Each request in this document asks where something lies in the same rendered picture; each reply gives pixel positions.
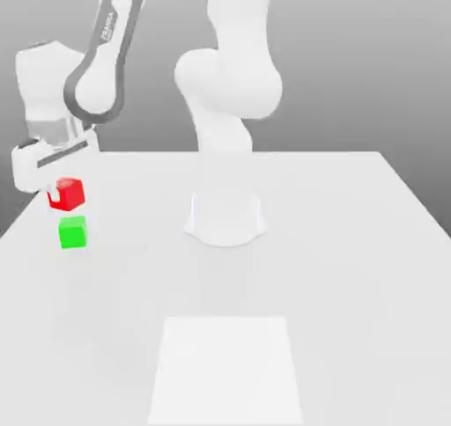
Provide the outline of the small green cube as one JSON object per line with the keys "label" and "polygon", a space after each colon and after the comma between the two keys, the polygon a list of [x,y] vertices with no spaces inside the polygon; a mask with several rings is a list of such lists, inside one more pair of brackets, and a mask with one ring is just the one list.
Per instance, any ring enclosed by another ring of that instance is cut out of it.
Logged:
{"label": "small green cube", "polygon": [[58,225],[61,247],[80,248],[87,243],[87,227],[84,216],[64,217]]}

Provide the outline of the small red cube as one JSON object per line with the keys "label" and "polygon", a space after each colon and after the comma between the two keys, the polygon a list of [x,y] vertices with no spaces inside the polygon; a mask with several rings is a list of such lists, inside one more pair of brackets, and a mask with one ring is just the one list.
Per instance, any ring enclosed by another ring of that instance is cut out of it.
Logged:
{"label": "small red cube", "polygon": [[49,207],[63,211],[72,211],[85,202],[85,191],[82,180],[61,178],[56,182],[59,200],[54,201],[48,193]]}

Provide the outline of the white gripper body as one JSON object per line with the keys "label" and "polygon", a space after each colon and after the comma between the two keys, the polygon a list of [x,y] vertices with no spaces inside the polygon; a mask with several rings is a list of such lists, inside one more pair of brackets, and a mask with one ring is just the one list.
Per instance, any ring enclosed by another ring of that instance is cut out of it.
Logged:
{"label": "white gripper body", "polygon": [[99,150],[98,137],[93,129],[58,149],[43,139],[29,138],[11,152],[15,186],[25,193],[38,192],[58,179],[68,177],[78,158]]}

